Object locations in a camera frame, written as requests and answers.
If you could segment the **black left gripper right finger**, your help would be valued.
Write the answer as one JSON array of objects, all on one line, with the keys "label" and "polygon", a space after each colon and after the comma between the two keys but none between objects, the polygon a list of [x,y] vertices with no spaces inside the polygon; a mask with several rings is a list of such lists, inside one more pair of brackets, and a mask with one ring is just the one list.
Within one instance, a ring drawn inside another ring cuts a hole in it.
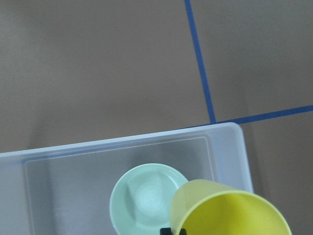
[{"label": "black left gripper right finger", "polygon": [[179,235],[186,235],[186,230],[185,229],[181,229],[180,234]]}]

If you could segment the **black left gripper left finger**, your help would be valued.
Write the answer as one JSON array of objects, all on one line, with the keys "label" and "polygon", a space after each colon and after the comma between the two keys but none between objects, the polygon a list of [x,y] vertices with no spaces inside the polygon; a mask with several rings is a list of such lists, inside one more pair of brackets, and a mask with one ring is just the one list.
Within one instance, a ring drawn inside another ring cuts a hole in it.
[{"label": "black left gripper left finger", "polygon": [[160,235],[171,235],[171,228],[161,228]]}]

